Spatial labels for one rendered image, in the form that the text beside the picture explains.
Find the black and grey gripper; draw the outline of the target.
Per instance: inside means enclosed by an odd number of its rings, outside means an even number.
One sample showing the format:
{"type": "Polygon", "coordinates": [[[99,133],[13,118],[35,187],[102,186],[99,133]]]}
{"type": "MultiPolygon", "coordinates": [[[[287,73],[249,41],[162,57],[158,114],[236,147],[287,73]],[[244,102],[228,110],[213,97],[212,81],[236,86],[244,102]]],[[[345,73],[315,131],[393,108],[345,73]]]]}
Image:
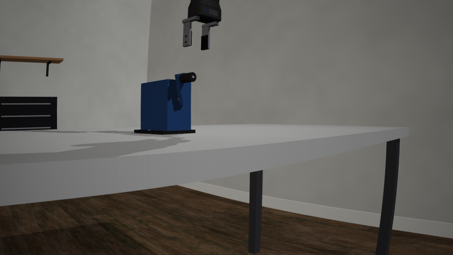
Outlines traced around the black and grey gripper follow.
{"type": "Polygon", "coordinates": [[[219,0],[191,0],[188,7],[188,19],[183,23],[183,47],[191,46],[191,22],[202,25],[201,50],[210,49],[210,27],[218,26],[221,21],[219,0]]]}

